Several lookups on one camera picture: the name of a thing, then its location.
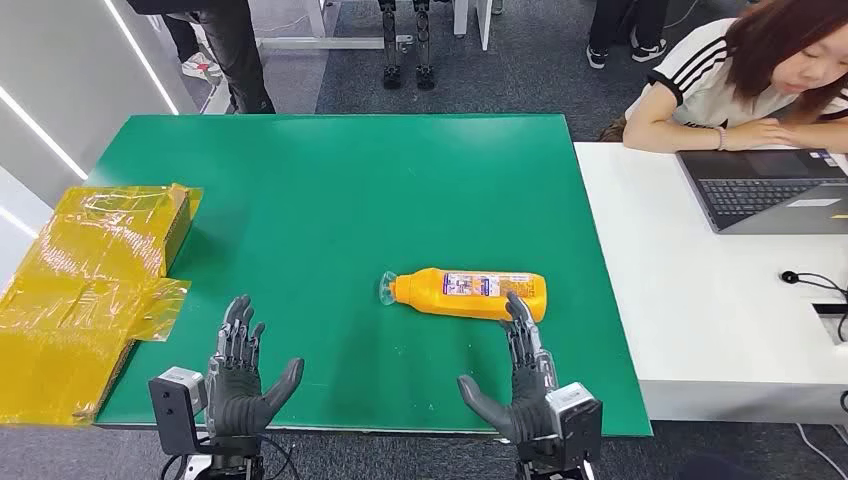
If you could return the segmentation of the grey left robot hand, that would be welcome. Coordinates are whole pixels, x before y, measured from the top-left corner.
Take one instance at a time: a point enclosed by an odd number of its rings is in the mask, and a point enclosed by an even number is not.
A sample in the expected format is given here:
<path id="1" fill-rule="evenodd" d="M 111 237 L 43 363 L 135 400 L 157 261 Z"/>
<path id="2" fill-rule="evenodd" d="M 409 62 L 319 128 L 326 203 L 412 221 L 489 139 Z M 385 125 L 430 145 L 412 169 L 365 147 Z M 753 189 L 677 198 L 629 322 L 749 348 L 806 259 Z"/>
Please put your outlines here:
<path id="1" fill-rule="evenodd" d="M 253 316 L 251 298 L 237 296 L 225 310 L 217 332 L 205 377 L 205 423 L 212 437 L 264 432 L 301 383 L 305 360 L 294 357 L 276 382 L 269 389 L 262 389 L 259 357 L 265 324 L 252 325 Z"/>

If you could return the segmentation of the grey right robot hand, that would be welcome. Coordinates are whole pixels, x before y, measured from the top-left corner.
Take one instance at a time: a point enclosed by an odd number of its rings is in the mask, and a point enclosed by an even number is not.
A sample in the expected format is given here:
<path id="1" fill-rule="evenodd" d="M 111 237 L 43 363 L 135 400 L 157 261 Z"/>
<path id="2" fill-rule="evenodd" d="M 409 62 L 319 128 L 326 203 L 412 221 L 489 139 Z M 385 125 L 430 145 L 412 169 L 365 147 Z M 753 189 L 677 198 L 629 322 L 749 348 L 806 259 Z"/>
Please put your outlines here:
<path id="1" fill-rule="evenodd" d="M 511 443 L 520 444 L 554 433 L 546 395 L 556 387 L 556 375 L 525 301 L 510 291 L 505 310 L 511 317 L 502 324 L 512 362 L 511 402 L 502 405 L 490 398 L 468 375 L 459 376 L 457 385 L 473 412 Z"/>

